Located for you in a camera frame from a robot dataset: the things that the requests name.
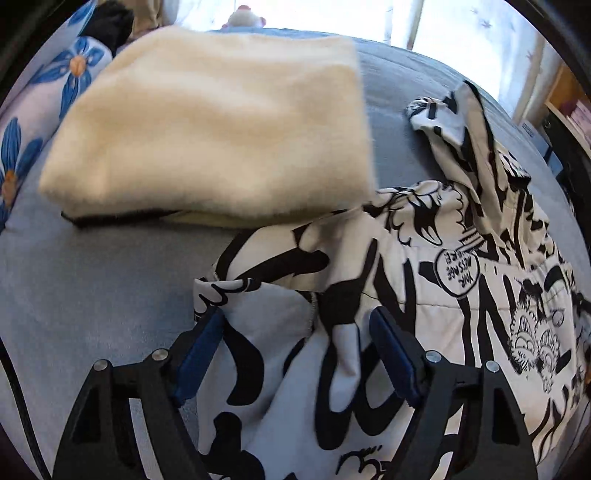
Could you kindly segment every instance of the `white curtain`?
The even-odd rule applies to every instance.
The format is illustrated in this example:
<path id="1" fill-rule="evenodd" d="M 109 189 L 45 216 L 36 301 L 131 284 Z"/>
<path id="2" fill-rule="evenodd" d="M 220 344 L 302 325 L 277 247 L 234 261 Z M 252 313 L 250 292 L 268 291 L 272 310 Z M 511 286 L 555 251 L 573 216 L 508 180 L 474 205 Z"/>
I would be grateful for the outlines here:
<path id="1" fill-rule="evenodd" d="M 540 33 L 505 0 L 180 0 L 181 22 L 220 28 L 247 3 L 267 27 L 383 41 L 448 64 L 485 89 L 509 116 L 537 124 L 560 66 Z"/>

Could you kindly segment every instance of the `cream fleece blanket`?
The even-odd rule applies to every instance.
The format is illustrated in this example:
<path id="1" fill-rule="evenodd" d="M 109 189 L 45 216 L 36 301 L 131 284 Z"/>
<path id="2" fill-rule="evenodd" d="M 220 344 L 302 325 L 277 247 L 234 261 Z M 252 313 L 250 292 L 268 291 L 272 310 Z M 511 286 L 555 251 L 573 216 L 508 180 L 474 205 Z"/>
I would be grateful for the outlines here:
<path id="1" fill-rule="evenodd" d="M 146 209 L 247 219 L 374 193 L 354 43 L 168 27 L 70 108 L 39 190 L 79 218 Z"/>

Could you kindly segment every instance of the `gray bedsheet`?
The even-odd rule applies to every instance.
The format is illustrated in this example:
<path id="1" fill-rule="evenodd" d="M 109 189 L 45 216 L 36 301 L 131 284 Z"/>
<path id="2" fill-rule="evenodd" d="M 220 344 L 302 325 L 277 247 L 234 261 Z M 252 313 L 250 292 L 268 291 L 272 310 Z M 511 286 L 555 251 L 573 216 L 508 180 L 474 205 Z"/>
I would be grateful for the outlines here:
<path id="1" fill-rule="evenodd" d="M 264 30 L 294 38 L 315 33 Z M 428 143 L 402 110 L 417 96 L 444 97 L 462 76 L 419 54 L 355 40 L 375 140 L 379 185 L 442 179 Z M 591 297 L 591 267 L 564 195 L 529 139 L 484 95 L 492 129 L 532 176 L 531 191 L 551 220 L 550 231 Z M 20 376 L 42 453 L 50 470 L 76 394 L 94 360 L 135 362 L 169 345 L 193 324 L 192 279 L 207 273 L 233 237 L 229 230 L 148 222 L 79 231 L 37 194 L 49 149 L 33 167 L 6 230 L 0 235 L 0 335 Z M 196 435 L 194 404 L 183 412 Z M 137 405 L 134 422 L 150 478 L 160 478 Z M 0 423 L 33 467 L 5 375 L 0 375 Z M 570 444 L 541 464 L 551 478 Z"/>

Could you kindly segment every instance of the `black and white printed fabric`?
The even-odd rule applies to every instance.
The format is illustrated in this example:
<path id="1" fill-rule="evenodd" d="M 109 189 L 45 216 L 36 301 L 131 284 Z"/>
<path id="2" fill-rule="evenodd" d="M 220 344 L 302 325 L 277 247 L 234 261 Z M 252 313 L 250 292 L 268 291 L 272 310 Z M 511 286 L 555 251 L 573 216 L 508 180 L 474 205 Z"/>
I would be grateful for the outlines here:
<path id="1" fill-rule="evenodd" d="M 212 304 L 228 319 L 197 395 L 212 478 L 383 477 L 413 410 L 369 337 L 379 305 L 425 350 L 498 362 L 537 462 L 577 407 L 587 328 L 529 175 L 495 142 L 467 82 L 443 101 L 415 100 L 407 115 L 447 183 L 384 189 L 305 225 L 243 232 L 216 281 L 195 281 L 196 320 Z M 433 478 L 445 477 L 460 416 L 458 405 Z"/>

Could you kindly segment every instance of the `pillow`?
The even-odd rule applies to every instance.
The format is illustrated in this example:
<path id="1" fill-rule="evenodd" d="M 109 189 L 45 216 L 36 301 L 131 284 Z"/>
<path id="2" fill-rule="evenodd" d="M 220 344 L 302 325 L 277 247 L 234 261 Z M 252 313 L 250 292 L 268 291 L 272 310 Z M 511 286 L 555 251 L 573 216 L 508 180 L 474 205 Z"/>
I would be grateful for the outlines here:
<path id="1" fill-rule="evenodd" d="M 2 106 L 0 107 L 0 115 L 4 113 L 6 108 L 26 87 L 29 80 L 35 75 L 37 71 L 42 69 L 52 58 L 59 52 L 68 48 L 76 37 L 80 34 L 86 23 L 90 20 L 92 12 L 95 10 L 96 0 L 90 0 L 82 5 L 74 14 L 43 44 L 35 56 L 31 59 L 29 64 L 21 72 L 17 81 L 12 86 L 10 92 L 6 96 Z"/>
<path id="2" fill-rule="evenodd" d="M 102 43 L 79 37 L 33 76 L 0 117 L 0 232 L 41 149 L 74 100 L 111 61 Z"/>

